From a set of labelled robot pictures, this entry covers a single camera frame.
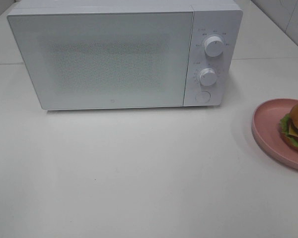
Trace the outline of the white microwave door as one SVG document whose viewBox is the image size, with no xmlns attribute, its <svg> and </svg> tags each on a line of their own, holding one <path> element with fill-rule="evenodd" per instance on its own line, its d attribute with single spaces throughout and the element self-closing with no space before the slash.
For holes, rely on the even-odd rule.
<svg viewBox="0 0 298 238">
<path fill-rule="evenodd" d="M 10 15 L 45 110 L 182 106 L 190 12 Z"/>
</svg>

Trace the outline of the white timer knob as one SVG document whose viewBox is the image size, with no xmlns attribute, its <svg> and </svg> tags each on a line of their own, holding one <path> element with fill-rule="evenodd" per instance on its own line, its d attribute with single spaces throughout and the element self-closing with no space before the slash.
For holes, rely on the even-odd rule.
<svg viewBox="0 0 298 238">
<path fill-rule="evenodd" d="M 213 68 L 205 68 L 201 70 L 198 78 L 202 86 L 212 86 L 217 81 L 217 74 Z"/>
</svg>

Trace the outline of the pink plate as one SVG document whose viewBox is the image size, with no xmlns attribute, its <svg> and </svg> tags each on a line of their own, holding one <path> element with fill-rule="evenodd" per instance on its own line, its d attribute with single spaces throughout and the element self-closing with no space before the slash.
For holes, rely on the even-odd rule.
<svg viewBox="0 0 298 238">
<path fill-rule="evenodd" d="M 298 170 L 298 151 L 281 136 L 280 119 L 298 103 L 297 99 L 272 99 L 260 104 L 252 117 L 252 134 L 259 147 L 276 161 Z"/>
</svg>

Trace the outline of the toy burger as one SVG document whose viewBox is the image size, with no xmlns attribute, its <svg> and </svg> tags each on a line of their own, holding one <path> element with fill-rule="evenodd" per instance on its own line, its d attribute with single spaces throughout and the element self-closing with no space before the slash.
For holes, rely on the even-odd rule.
<svg viewBox="0 0 298 238">
<path fill-rule="evenodd" d="M 280 119 L 279 126 L 282 140 L 289 147 L 298 151 L 298 103 Z"/>
</svg>

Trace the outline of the white microwave oven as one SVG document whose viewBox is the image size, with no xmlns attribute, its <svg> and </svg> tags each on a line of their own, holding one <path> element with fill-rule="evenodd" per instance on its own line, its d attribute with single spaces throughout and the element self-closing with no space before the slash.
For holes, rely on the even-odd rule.
<svg viewBox="0 0 298 238">
<path fill-rule="evenodd" d="M 183 104 L 217 106 L 221 103 L 243 12 L 232 0 L 22 0 L 8 15 L 143 14 L 190 12 L 193 14 Z M 206 55 L 204 41 L 219 36 L 224 42 L 217 57 Z M 213 68 L 217 81 L 202 86 L 199 73 Z M 196 102 L 198 92 L 207 91 L 206 104 Z"/>
</svg>

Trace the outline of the white power knob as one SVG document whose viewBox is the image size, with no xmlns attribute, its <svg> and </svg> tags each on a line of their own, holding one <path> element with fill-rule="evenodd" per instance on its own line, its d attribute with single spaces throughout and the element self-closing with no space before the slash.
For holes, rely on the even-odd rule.
<svg viewBox="0 0 298 238">
<path fill-rule="evenodd" d="M 219 56 L 224 50 L 224 42 L 219 36 L 210 36 L 204 41 L 204 50 L 210 57 Z"/>
</svg>

